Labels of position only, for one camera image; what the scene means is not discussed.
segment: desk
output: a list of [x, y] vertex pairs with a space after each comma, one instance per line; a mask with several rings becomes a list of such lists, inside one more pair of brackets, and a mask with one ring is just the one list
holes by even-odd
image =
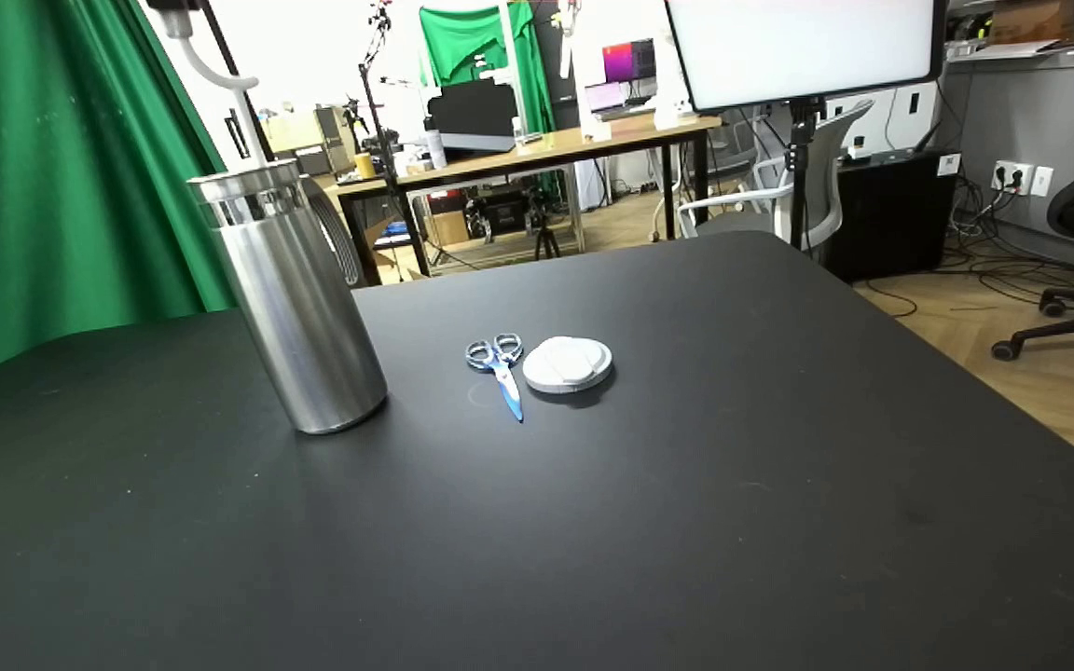
[[[359, 306], [393, 402], [323, 439], [231, 312], [0, 367], [0, 668], [1074, 668], [1074, 453], [776, 239]], [[618, 378], [515, 426], [503, 328]]]
[[[662, 212], [666, 212], [666, 239], [676, 239], [676, 164], [672, 164], [672, 146], [680, 141], [692, 141], [692, 190], [705, 193], [708, 190], [708, 148], [705, 148], [705, 137], [708, 132], [716, 132], [720, 118], [713, 115], [702, 115], [702, 118], [685, 118], [680, 126], [662, 126], [656, 132], [654, 126], [654, 115], [636, 115], [636, 118], [624, 118], [615, 123], [613, 137], [605, 141], [590, 141], [580, 137], [579, 126], [572, 132], [552, 132], [552, 136], [542, 136], [538, 141], [529, 146], [517, 146], [511, 152], [497, 152], [497, 157], [479, 157], [479, 159], [460, 159], [460, 164], [447, 164], [447, 169], [436, 169], [436, 172], [416, 172], [416, 174], [404, 174], [398, 180], [398, 193], [413, 193], [413, 190], [436, 190], [436, 188], [454, 188], [454, 182], [479, 182], [479, 180], [492, 180], [492, 174], [515, 174], [515, 172], [542, 172], [542, 169], [552, 169], [552, 164], [574, 164], [574, 159], [592, 159], [592, 157], [613, 157], [613, 152], [634, 152], [634, 148], [659, 148], [659, 197], [662, 197]], [[352, 182], [352, 188], [323, 188], [332, 197], [344, 200], [344, 212], [347, 221], [352, 210], [347, 200], [352, 197], [374, 197], [374, 193], [384, 193], [388, 182], [384, 180], [374, 180], [374, 182]], [[423, 245], [423, 233], [411, 215], [411, 207], [404, 207], [404, 215], [411, 223], [411, 235], [413, 235], [413, 255], [416, 255], [416, 270], [430, 276], [430, 262], [424, 262], [424, 245]], [[352, 233], [353, 243], [359, 243], [359, 255], [360, 255], [360, 272], [377, 279], [377, 262], [374, 262], [374, 250], [367, 250], [367, 239], [359, 233]]]

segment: floor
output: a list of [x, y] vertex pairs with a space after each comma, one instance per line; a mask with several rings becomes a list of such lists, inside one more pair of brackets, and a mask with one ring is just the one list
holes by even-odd
[[[624, 245], [648, 245], [659, 233], [659, 197], [634, 193], [587, 215], [580, 243], [568, 223], [556, 223], [568, 255], [608, 255]], [[534, 259], [529, 235], [498, 235], [497, 243], [460, 243], [436, 262], [444, 272], [479, 272]], [[413, 279], [416, 272], [393, 259], [379, 276]], [[856, 285], [853, 290], [891, 312], [901, 328], [942, 352], [977, 382], [1008, 394], [1029, 417], [1074, 443], [1074, 340], [1025, 347], [1017, 361], [994, 361], [992, 344], [1014, 328], [1048, 322], [1038, 312], [1040, 289], [1074, 289], [1074, 272], [1017, 259], [988, 243], [948, 245], [938, 272], [886, 276]]]

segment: speaker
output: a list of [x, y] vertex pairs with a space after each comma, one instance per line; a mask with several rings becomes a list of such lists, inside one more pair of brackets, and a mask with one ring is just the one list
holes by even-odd
[[938, 152], [846, 164], [838, 193], [843, 229], [825, 259], [837, 276], [901, 276], [942, 262], [955, 174], [938, 174]]

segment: scissors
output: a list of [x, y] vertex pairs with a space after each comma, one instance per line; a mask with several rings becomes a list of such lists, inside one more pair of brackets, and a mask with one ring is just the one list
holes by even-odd
[[466, 347], [469, 369], [497, 372], [497, 384], [503, 387], [503, 408], [511, 409], [517, 426], [527, 423], [527, 408], [523, 408], [523, 390], [515, 387], [511, 367], [517, 367], [523, 353], [527, 353], [527, 340], [515, 331], [490, 336]]

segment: black table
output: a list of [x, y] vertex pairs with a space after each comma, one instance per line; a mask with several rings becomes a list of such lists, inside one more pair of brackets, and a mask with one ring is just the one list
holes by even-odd
[[[0, 367], [0, 668], [1074, 668], [1074, 453], [759, 235], [359, 296], [292, 433], [239, 318]], [[472, 336], [618, 372], [515, 426]]]

